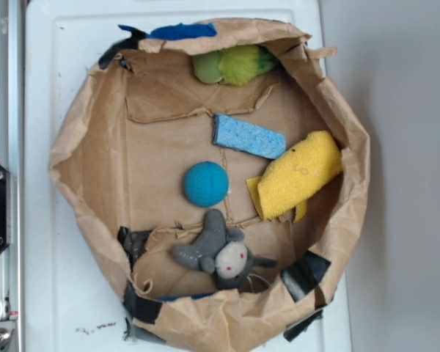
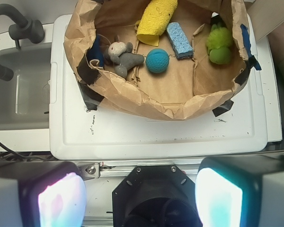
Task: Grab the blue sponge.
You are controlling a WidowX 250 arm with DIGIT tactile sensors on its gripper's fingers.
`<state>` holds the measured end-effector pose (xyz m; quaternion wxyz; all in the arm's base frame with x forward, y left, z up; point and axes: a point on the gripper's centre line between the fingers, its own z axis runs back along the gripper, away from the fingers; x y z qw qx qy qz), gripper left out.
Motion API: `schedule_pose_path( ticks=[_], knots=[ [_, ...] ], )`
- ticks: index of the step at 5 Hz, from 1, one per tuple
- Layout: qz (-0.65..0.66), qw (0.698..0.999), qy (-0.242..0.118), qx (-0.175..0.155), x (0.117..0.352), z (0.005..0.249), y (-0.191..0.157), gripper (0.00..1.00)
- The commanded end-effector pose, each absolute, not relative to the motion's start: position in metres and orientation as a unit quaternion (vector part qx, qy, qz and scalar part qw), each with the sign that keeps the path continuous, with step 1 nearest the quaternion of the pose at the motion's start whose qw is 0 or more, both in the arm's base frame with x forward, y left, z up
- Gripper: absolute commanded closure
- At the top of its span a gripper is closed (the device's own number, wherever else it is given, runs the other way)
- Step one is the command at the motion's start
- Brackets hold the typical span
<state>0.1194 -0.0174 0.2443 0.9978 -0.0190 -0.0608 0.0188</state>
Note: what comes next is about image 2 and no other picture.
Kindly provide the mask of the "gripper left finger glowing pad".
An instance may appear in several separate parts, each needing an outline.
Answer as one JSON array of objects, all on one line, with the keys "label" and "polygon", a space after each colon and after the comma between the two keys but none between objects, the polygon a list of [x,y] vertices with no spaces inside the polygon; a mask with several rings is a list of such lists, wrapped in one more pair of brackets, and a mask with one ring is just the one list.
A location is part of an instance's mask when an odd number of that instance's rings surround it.
[{"label": "gripper left finger glowing pad", "polygon": [[80,227],[87,192],[70,161],[0,161],[0,227]]}]

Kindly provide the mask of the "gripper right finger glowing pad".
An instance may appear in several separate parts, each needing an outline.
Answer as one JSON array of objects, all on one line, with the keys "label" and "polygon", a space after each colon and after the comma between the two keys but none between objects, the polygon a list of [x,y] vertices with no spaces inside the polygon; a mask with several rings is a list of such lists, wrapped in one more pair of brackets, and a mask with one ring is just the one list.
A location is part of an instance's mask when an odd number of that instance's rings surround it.
[{"label": "gripper right finger glowing pad", "polygon": [[284,155],[204,158],[195,201],[205,227],[284,227]]}]

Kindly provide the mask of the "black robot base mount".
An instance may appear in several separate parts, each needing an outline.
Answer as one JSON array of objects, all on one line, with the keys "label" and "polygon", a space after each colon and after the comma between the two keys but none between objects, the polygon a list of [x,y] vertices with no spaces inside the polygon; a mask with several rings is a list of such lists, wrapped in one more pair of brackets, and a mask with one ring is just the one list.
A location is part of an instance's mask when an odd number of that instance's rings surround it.
[{"label": "black robot base mount", "polygon": [[113,190],[115,227],[201,227],[195,183],[177,166],[137,166]]}]

